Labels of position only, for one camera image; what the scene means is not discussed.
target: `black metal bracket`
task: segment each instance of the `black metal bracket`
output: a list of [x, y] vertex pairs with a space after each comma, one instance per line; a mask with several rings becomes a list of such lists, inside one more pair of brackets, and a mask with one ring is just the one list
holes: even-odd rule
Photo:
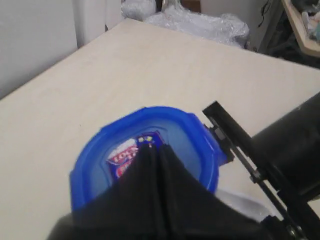
[[[242, 129], [242, 127], [224, 110], [218, 103], [214, 102], [208, 106], [203, 113], [213, 124], [212, 135], [230, 156], [230, 152], [241, 161], [250, 178], [257, 183], [267, 197], [271, 200], [276, 209], [284, 218], [287, 224], [287, 231], [296, 239], [320, 239], [320, 219], [311, 209], [308, 203], [297, 193], [284, 175], [271, 162], [263, 167], [253, 168], [242, 152], [249, 157], [253, 163], [267, 162], [263, 153], [258, 152], [253, 145], [251, 137]], [[273, 194], [270, 188], [265, 184], [265, 180], [270, 183], [276, 183], [278, 189], [277, 196], [286, 205], [286, 208], [280, 203], [279, 199]]]

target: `black cable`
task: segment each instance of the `black cable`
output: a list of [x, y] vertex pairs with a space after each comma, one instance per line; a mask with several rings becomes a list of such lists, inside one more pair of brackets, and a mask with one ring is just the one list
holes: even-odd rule
[[267, 13], [269, 12], [270, 8], [271, 8], [271, 1], [270, 1], [270, 0], [267, 0], [267, 1], [265, 2], [265, 4], [262, 6], [261, 11], [260, 11], [260, 12], [261, 12], [262, 21], [261, 21], [260, 24], [258, 25], [258, 28], [260, 28], [261, 25], [264, 23], [264, 21], [265, 21], [265, 14], [267, 14]]

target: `container lid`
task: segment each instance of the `container lid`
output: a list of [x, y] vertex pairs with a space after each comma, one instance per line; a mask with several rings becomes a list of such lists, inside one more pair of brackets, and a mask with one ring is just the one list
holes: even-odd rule
[[199, 119], [172, 107], [145, 107], [103, 127], [84, 147], [70, 173], [72, 209], [120, 178], [142, 144], [170, 145], [191, 175], [207, 190], [216, 190], [226, 156]]

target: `light wood tabletop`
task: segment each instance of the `light wood tabletop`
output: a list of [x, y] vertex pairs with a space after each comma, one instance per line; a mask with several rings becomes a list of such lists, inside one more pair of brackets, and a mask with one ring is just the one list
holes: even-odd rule
[[[70, 212], [69, 173], [99, 129], [144, 106], [218, 100], [254, 135], [320, 91], [320, 71], [126, 19], [0, 101], [0, 239], [45, 239]], [[239, 161], [219, 187], [271, 208]]]
[[292, 5], [291, 0], [282, 0], [282, 3], [301, 51], [310, 56], [320, 57], [320, 44], [307, 36], [301, 14]]

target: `bubble wrap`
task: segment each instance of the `bubble wrap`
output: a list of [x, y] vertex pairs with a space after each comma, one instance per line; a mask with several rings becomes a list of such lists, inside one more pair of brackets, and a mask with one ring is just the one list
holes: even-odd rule
[[156, 13], [155, 0], [126, 0], [121, 4], [121, 13], [125, 18], [144, 21]]
[[191, 12], [180, 4], [170, 5], [144, 22], [239, 48], [244, 48], [249, 36], [248, 25], [235, 15], [208, 16]]

